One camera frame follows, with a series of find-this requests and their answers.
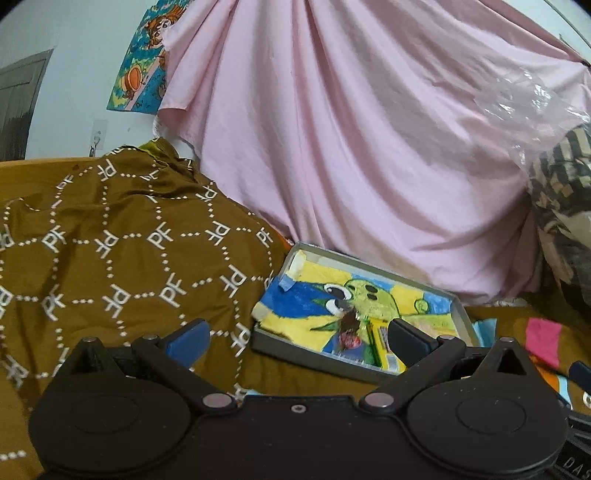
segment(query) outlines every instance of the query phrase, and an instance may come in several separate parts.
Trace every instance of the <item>bedspread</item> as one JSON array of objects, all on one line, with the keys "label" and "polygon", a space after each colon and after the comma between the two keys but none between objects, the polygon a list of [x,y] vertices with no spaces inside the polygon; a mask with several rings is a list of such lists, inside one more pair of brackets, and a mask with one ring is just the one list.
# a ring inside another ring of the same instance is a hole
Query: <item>bedspread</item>
[{"label": "bedspread", "polygon": [[196,372],[241,391],[241,371],[260,364],[246,351],[250,312],[286,252],[164,140],[22,168],[0,204],[3,480],[40,473],[28,413],[82,337],[123,346],[204,318],[212,341]]},{"label": "bedspread", "polygon": [[591,76],[504,2],[200,0],[164,45],[159,116],[284,235],[474,303],[537,288],[511,132],[474,97],[521,67],[587,109]]}]

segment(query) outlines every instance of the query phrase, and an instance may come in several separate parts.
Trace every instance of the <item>black device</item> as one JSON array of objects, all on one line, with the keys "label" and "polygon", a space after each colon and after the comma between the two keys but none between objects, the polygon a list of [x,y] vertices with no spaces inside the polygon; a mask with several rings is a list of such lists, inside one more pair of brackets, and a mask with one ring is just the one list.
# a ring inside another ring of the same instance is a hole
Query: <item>black device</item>
[{"label": "black device", "polygon": [[591,476],[589,418],[512,338],[468,348],[395,320],[388,338],[409,369],[358,404],[249,395],[239,406],[187,368],[205,335],[195,320],[131,348],[81,340],[30,418],[38,480]]}]

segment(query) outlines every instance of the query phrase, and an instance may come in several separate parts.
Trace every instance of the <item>plastic bag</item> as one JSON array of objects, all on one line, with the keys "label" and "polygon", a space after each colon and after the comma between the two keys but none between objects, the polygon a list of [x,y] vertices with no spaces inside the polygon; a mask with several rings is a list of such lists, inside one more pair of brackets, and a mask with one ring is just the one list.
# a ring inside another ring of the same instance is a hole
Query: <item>plastic bag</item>
[{"label": "plastic bag", "polygon": [[511,132],[509,155],[526,173],[540,153],[552,149],[572,128],[591,120],[523,69],[487,85],[474,100],[492,122]]}]

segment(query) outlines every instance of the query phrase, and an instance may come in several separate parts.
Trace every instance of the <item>cartoon drawing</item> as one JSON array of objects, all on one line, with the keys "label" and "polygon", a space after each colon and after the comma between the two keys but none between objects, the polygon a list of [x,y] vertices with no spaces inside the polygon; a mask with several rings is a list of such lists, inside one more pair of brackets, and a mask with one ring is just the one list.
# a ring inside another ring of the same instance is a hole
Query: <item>cartoon drawing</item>
[{"label": "cartoon drawing", "polygon": [[123,78],[121,79],[121,89],[123,90],[123,96],[125,98],[132,99],[135,96],[135,92],[139,90],[142,85],[142,69],[137,65],[131,67]]},{"label": "cartoon drawing", "polygon": [[146,24],[146,31],[150,41],[148,42],[148,48],[157,48],[162,46],[162,32],[168,27],[174,25],[181,18],[185,11],[185,7],[179,5],[173,5],[173,7]]},{"label": "cartoon drawing", "polygon": [[405,366],[388,345],[392,319],[434,338],[457,335],[445,297],[307,260],[299,265],[295,278],[271,282],[252,312],[260,327],[298,345],[400,373]]},{"label": "cartoon drawing", "polygon": [[157,113],[166,91],[163,32],[172,27],[190,0],[158,0],[140,22],[111,91],[108,110]]}]

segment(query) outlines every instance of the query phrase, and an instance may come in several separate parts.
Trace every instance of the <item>camouflage fabric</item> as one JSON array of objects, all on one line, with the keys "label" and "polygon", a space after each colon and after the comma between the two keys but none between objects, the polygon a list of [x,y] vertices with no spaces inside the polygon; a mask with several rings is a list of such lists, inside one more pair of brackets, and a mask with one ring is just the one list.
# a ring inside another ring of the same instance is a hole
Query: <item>camouflage fabric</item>
[{"label": "camouflage fabric", "polygon": [[530,168],[544,257],[566,301],[591,314],[591,125],[572,129]]}]

